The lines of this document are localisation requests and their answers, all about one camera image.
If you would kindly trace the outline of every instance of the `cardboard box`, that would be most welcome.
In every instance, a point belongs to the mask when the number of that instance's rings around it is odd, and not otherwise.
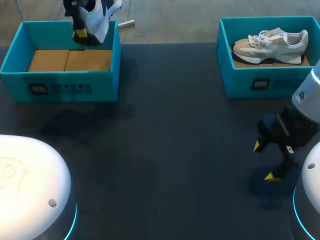
[[[28,72],[62,72],[69,50],[35,50]]]
[[[20,24],[0,68],[1,79],[16,103],[96,103],[118,99],[121,62],[118,23],[109,21],[105,40],[97,46],[76,44],[73,33],[70,20]],[[88,66],[80,59],[80,71],[64,71],[66,52],[78,50],[88,54],[95,64]],[[102,51],[108,52],[108,61]]]
[[[247,65],[233,60],[230,46],[262,30],[307,30],[306,59],[301,65]],[[291,97],[320,59],[320,25],[313,16],[225,17],[220,19],[216,55],[228,98]]]
[[[109,71],[112,50],[71,50],[65,71]]]

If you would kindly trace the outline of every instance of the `screw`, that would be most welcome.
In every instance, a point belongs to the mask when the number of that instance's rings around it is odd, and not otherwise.
[[[304,92],[300,92],[299,95],[298,95],[298,98],[300,100],[304,99],[305,98],[305,93]]]

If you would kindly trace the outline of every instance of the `shoe sole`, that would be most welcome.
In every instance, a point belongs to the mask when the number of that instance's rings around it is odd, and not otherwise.
[[[304,55],[280,55],[276,57],[247,57],[234,52],[234,45],[235,44],[231,46],[232,55],[236,59],[240,59],[243,62],[252,64],[252,65],[259,65],[260,63],[266,60],[278,60],[279,62],[285,63],[285,64],[300,65],[305,58]]]
[[[251,64],[260,64],[262,61],[266,59],[275,59],[282,63],[286,64],[301,64],[301,55],[280,55],[275,57],[248,57],[248,56],[242,56],[240,54],[237,54],[236,52],[233,52],[235,55],[237,55],[242,60],[251,63]]]

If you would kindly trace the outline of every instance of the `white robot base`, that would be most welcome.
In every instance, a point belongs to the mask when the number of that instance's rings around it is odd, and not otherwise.
[[[293,193],[289,226],[293,240],[320,239],[320,142],[306,157]]]
[[[33,138],[0,135],[0,213],[0,239],[72,239],[77,205],[56,150]]]

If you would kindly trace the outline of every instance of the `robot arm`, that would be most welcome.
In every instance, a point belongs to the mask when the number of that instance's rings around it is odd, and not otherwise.
[[[320,61],[295,91],[287,106],[277,114],[265,114],[258,121],[258,139],[254,152],[277,144],[283,154],[280,166],[273,169],[266,181],[278,181],[285,177],[294,163],[294,151],[304,147],[317,133],[320,124]]]

